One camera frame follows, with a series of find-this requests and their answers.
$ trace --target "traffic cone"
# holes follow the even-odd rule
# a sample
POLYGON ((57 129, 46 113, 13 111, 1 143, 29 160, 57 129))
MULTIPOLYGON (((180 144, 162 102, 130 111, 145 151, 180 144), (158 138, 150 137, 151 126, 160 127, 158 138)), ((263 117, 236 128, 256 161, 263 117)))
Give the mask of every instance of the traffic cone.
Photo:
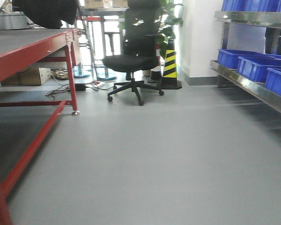
POLYGON ((167 45, 163 77, 161 79, 161 88, 162 89, 182 88, 181 81, 177 80, 176 52, 174 47, 174 39, 172 37, 169 39, 167 45))
POLYGON ((158 59, 158 65, 155 68, 151 69, 150 80, 152 80, 152 81, 157 81, 162 78, 159 44, 156 44, 156 56, 158 59))

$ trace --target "chair seat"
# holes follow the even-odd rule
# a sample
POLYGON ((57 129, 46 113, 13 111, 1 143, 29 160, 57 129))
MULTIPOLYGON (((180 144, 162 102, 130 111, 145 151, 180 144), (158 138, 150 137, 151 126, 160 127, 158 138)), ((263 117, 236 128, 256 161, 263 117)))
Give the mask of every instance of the chair seat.
POLYGON ((134 55, 111 55, 102 60, 103 64, 117 72, 136 72, 154 68, 152 57, 134 56, 134 55))

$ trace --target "cone base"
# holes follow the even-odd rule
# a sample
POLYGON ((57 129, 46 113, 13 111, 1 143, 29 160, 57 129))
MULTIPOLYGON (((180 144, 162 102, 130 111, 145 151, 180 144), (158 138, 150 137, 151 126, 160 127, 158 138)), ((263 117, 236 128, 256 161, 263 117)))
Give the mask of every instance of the cone base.
POLYGON ((160 87, 161 87, 161 89, 177 90, 177 89, 182 88, 182 84, 181 84, 181 81, 177 81, 177 85, 161 84, 160 87))

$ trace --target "yellow and black striped cone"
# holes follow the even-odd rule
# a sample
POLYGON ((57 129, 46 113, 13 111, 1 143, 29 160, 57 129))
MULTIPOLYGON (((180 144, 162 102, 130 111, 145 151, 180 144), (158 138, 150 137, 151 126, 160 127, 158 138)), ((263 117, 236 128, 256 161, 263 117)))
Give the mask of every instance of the yellow and black striped cone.
POLYGON ((176 52, 174 39, 170 38, 167 45, 163 77, 161 79, 162 89, 180 89, 181 81, 177 80, 176 52))

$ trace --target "chair base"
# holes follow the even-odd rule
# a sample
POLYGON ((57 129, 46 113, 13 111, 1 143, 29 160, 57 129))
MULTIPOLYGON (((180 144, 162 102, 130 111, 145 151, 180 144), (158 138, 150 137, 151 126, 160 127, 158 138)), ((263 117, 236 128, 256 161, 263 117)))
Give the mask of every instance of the chair base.
POLYGON ((161 88, 159 87, 154 87, 151 85, 147 85, 144 83, 144 81, 135 81, 134 78, 131 78, 130 82, 120 82, 120 83, 114 83, 113 85, 113 91, 109 92, 107 94, 107 100, 109 102, 112 102, 112 97, 111 95, 118 93, 120 91, 126 90, 131 88, 131 91, 135 93, 138 101, 139 101, 139 105, 144 105, 144 101, 141 99, 140 93, 138 91, 137 88, 145 88, 145 89, 152 89, 152 90, 158 90, 159 91, 159 95, 164 95, 164 92, 161 90, 161 88))

